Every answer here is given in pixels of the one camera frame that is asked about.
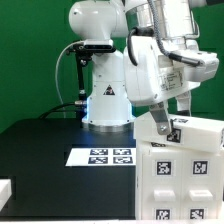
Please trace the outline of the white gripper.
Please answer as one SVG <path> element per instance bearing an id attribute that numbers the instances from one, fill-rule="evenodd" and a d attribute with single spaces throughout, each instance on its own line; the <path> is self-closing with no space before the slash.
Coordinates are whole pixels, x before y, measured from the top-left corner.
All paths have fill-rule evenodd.
<path id="1" fill-rule="evenodd" d="M 187 81 L 185 66 L 164 56 L 156 41 L 151 37 L 131 37 L 133 55 L 137 65 L 133 65 L 124 50 L 125 85 L 129 101 L 134 106 L 149 106 L 159 135 L 169 135 L 172 131 L 166 102 L 176 97 L 177 114 L 191 115 L 191 92 L 199 82 Z"/>

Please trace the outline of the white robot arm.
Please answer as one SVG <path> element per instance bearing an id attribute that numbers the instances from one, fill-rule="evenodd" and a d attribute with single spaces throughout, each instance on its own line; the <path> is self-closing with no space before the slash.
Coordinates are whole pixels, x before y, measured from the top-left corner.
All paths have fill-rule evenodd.
<path id="1" fill-rule="evenodd" d="M 147 106 L 157 132 L 172 132 L 166 101 L 190 110 L 190 91 L 213 78 L 219 59 L 201 51 L 192 10 L 224 0 L 84 0 L 69 12 L 82 41 L 72 49 L 77 66 L 93 63 L 93 90 L 82 123 L 94 130 L 133 122 L 131 108 Z"/>

